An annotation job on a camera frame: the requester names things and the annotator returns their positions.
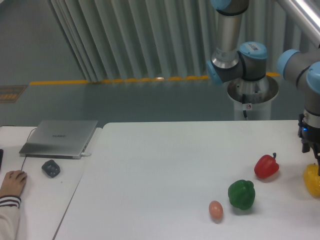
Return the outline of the person's hand on mouse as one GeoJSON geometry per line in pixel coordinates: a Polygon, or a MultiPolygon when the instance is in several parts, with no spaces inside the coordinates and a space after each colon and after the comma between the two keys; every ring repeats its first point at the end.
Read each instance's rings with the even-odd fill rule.
{"type": "Polygon", "coordinates": [[[20,197],[26,185],[27,177],[27,173],[22,170],[7,172],[0,187],[0,196],[20,197]]]}

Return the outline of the white sleeve forearm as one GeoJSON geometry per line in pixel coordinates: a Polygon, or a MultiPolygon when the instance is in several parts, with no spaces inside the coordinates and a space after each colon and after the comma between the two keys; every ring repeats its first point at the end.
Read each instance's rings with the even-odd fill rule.
{"type": "Polygon", "coordinates": [[[21,198],[5,195],[0,198],[0,239],[15,240],[20,222],[21,198]]]}

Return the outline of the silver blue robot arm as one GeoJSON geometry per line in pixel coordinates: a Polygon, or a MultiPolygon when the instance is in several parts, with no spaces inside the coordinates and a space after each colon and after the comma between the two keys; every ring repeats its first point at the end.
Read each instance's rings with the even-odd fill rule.
{"type": "MultiPolygon", "coordinates": [[[[273,100],[279,87],[266,74],[267,49],[259,42],[237,44],[247,0],[213,0],[218,13],[216,50],[207,62],[207,73],[217,84],[228,83],[235,118],[247,120],[248,112],[273,100]]],[[[305,96],[304,112],[298,118],[298,136],[304,153],[320,157],[320,52],[289,49],[277,60],[277,71],[305,96]]]]}

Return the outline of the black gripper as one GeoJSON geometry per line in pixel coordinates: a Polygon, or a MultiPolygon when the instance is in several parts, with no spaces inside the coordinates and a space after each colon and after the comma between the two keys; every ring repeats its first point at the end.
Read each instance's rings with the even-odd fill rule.
{"type": "Polygon", "coordinates": [[[302,152],[311,149],[317,160],[317,175],[320,175],[320,116],[310,113],[306,109],[298,117],[298,137],[301,139],[302,152]]]}

